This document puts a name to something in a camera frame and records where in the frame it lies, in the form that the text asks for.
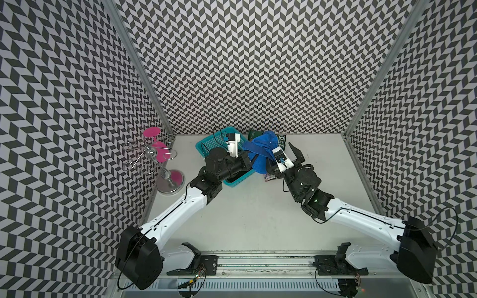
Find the blue baseball cap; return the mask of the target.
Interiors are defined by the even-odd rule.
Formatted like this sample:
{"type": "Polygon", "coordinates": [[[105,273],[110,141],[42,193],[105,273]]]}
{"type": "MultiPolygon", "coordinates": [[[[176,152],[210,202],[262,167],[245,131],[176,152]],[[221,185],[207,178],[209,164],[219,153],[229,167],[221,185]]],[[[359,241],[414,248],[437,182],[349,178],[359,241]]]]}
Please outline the blue baseball cap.
{"type": "Polygon", "coordinates": [[[267,163],[275,165],[277,161],[273,155],[273,150],[278,147],[278,137],[270,130],[265,131],[261,136],[254,138],[251,142],[246,141],[243,151],[249,151],[248,157],[252,161],[254,158],[252,169],[259,174],[267,174],[267,163]]]}

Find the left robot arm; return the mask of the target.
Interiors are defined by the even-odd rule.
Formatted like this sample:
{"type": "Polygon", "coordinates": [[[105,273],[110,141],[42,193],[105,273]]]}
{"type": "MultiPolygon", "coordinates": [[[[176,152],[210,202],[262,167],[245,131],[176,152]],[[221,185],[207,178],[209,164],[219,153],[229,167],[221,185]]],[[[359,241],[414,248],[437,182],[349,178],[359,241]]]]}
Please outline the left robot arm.
{"type": "Polygon", "coordinates": [[[164,268],[171,274],[205,273],[201,252],[182,243],[176,250],[166,251],[171,236],[196,212],[205,208],[222,190],[222,182],[248,172],[255,163],[249,151],[236,157],[225,149],[214,148],[205,157],[205,166],[169,208],[140,227],[129,226],[120,235],[115,266],[140,290],[151,286],[164,268]]]}

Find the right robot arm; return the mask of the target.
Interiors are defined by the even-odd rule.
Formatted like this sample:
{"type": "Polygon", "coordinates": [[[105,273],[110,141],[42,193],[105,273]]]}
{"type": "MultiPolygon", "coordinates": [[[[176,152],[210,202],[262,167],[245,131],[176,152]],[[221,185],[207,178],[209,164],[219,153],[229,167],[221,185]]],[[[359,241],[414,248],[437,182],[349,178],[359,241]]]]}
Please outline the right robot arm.
{"type": "Polygon", "coordinates": [[[434,278],[438,245],[429,228],[416,217],[406,220],[379,215],[353,206],[320,190],[320,177],[313,165],[305,164],[302,152],[290,145],[295,160],[281,147],[272,150],[273,160],[267,167],[282,178],[288,192],[301,209],[316,223],[337,223],[361,232],[381,243],[380,246],[339,250],[346,264],[354,269],[382,268],[396,270],[421,284],[434,278]]]}

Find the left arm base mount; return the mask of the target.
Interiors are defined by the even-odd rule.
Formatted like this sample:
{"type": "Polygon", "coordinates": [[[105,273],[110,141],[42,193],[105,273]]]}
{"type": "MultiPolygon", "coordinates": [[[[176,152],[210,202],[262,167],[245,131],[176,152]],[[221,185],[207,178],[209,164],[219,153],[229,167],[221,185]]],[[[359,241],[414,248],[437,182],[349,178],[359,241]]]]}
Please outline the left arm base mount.
{"type": "Polygon", "coordinates": [[[206,275],[215,276],[219,257],[205,255],[188,242],[179,247],[165,251],[163,270],[168,276],[191,276],[204,269],[206,275]]]}

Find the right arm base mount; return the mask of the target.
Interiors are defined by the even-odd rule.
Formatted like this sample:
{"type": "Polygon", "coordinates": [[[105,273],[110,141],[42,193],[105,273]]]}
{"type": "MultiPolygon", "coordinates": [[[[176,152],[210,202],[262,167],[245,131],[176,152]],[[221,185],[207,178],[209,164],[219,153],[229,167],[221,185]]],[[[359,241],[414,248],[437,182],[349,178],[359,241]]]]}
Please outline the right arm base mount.
{"type": "Polygon", "coordinates": [[[335,255],[315,255],[313,266],[318,270],[319,276],[367,276],[368,268],[357,268],[347,260],[347,250],[350,242],[344,242],[337,247],[335,255]]]}

